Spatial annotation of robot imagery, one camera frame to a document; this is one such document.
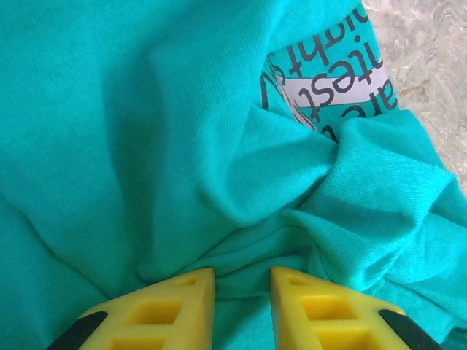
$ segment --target black lettering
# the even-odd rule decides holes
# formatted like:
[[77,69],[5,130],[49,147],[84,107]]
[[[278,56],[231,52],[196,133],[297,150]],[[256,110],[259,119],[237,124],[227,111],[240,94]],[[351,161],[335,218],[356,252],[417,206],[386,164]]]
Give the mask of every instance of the black lettering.
[[374,93],[370,93],[370,99],[371,99],[371,102],[373,104],[374,115],[380,115],[381,114],[381,109],[379,108],[378,100],[377,100],[376,96],[374,95]]
[[329,106],[331,104],[331,102],[334,100],[334,91],[333,89],[329,88],[329,87],[325,87],[323,89],[318,89],[316,88],[316,84],[318,83],[318,81],[320,79],[323,79],[323,78],[326,78],[326,74],[325,73],[322,73],[322,74],[318,74],[316,77],[313,78],[312,80],[312,91],[315,95],[322,95],[324,93],[327,93],[329,95],[329,98],[327,101],[325,102],[322,102],[320,104],[320,107],[326,107],[326,106]]
[[362,82],[363,80],[366,79],[366,83],[368,85],[371,84],[371,73],[373,72],[373,69],[369,69],[366,66],[365,60],[363,59],[363,55],[360,51],[354,50],[349,54],[349,58],[356,57],[358,59],[358,63],[360,64],[360,67],[363,70],[363,75],[361,77],[358,77],[358,81]]
[[330,29],[328,29],[325,32],[326,38],[328,38],[328,40],[329,40],[329,42],[326,44],[326,48],[332,47],[334,44],[337,44],[338,42],[340,42],[344,38],[344,36],[345,36],[345,27],[344,27],[344,25],[342,23],[339,23],[338,26],[339,26],[339,29],[341,30],[341,32],[339,33],[339,35],[336,38],[334,36],[332,36]]
[[347,24],[349,25],[349,29],[350,31],[354,31],[355,30],[355,25],[353,24],[353,21],[352,21],[352,18],[350,16],[347,16],[345,18]]
[[351,111],[356,111],[358,112],[358,115],[357,117],[359,118],[364,118],[366,117],[365,115],[365,111],[363,110],[362,107],[358,106],[358,105],[354,105],[354,106],[350,106],[349,108],[347,108],[344,113],[342,113],[342,117],[346,117]]
[[331,127],[330,125],[325,126],[325,127],[321,130],[321,133],[324,135],[324,133],[325,133],[326,131],[329,132],[329,136],[333,139],[334,142],[339,143],[339,141],[337,141],[336,134],[334,133],[334,130],[332,129],[332,127]]
[[[385,90],[387,88],[390,88],[389,96],[386,96],[385,94]],[[382,102],[385,104],[385,107],[390,111],[395,109],[398,103],[397,99],[392,104],[389,102],[389,100],[391,99],[391,97],[393,97],[394,94],[393,83],[390,81],[390,79],[386,80],[382,87],[378,87],[378,92],[381,96]]]
[[365,49],[366,49],[366,53],[368,54],[368,57],[370,57],[371,65],[376,69],[381,68],[382,65],[383,65],[382,58],[381,58],[380,62],[377,62],[376,58],[374,57],[373,51],[371,50],[371,47],[370,47],[368,42],[365,43]]
[[309,93],[309,91],[308,91],[307,89],[303,88],[303,89],[301,89],[301,90],[298,92],[298,95],[299,95],[299,96],[305,95],[306,98],[308,98],[309,106],[312,108],[312,115],[309,116],[309,119],[310,119],[310,120],[316,119],[317,122],[321,121],[321,120],[320,120],[320,116],[319,116],[320,108],[319,108],[319,107],[316,107],[316,106],[314,105],[313,97],[312,97],[312,95]]
[[[350,65],[350,63],[346,61],[337,61],[335,62],[335,64],[331,66],[331,68],[329,69],[329,73],[332,73],[338,67],[344,67],[347,71],[345,72],[344,75],[340,76],[340,78],[333,81],[333,86],[334,86],[334,89],[338,93],[346,93],[353,86],[353,83],[355,81],[355,72],[353,70],[353,67]],[[349,84],[346,87],[339,87],[339,83],[346,78],[350,78]]]
[[367,15],[362,16],[360,13],[358,13],[358,9],[354,9],[352,11],[352,13],[353,13],[353,15],[355,16],[355,18],[357,19],[358,22],[360,22],[360,23],[368,22],[368,16]]
[[292,68],[289,70],[289,73],[294,74],[297,73],[299,78],[302,78],[300,67],[301,62],[297,62],[295,58],[295,53],[293,52],[293,47],[287,46],[287,51],[289,52],[290,60],[292,61]]
[[274,56],[274,54],[270,54],[268,56],[268,59],[269,59],[269,64],[271,65],[272,67],[272,70],[275,71],[276,73],[278,73],[281,77],[281,84],[282,85],[285,85],[285,74],[284,74],[284,71],[279,67],[279,66],[275,66],[272,61],[271,61],[271,56]]
[[316,57],[316,54],[319,53],[321,57],[321,61],[325,66],[329,64],[328,56],[326,55],[326,51],[324,50],[323,44],[321,43],[320,37],[318,35],[313,36],[314,39],[314,50],[311,54],[306,53],[304,43],[299,42],[298,48],[300,49],[301,57],[305,61],[311,61],[313,58]]
[[260,77],[260,85],[261,85],[261,108],[267,110],[269,107],[268,103],[268,89],[266,87],[266,80],[270,82],[275,89],[277,89],[276,84],[274,84],[274,81],[271,79],[269,75],[266,73],[262,73]]

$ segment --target yellow plastic part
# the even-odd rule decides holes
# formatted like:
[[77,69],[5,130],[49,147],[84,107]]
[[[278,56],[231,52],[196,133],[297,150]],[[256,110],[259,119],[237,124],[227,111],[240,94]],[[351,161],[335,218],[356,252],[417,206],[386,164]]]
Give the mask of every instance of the yellow plastic part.
[[211,268],[162,281],[83,314],[108,316],[80,350],[209,350],[214,301]]
[[277,350],[410,350],[378,314],[393,304],[289,268],[271,270]]

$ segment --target teal t-shirt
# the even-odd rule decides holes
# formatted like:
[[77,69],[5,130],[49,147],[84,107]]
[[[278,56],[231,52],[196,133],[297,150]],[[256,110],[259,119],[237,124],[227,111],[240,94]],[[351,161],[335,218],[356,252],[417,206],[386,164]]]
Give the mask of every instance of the teal t-shirt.
[[2,349],[204,266],[213,349],[273,349],[274,265],[465,346],[467,202],[358,1],[0,10]]

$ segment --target teal fabric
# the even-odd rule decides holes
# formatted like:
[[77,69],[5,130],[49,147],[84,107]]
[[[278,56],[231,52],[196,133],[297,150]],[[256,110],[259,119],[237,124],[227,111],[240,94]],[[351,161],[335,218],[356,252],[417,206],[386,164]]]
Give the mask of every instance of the teal fabric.
[[[364,18],[355,0],[3,1],[0,347],[45,348],[97,303],[212,266],[213,349],[273,349],[274,265],[465,346],[467,202],[416,117],[389,83],[380,110],[357,104],[367,118],[287,104],[289,82],[339,79],[338,61],[364,74],[349,54],[365,43],[380,62],[364,20],[328,64],[299,50],[355,8]],[[289,47],[309,59],[302,77]]]

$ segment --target textured white background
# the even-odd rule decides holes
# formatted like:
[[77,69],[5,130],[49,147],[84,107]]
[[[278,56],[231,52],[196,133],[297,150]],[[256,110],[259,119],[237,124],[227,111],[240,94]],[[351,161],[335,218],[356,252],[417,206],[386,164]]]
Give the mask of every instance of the textured white background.
[[403,108],[467,193],[467,0],[364,0]]

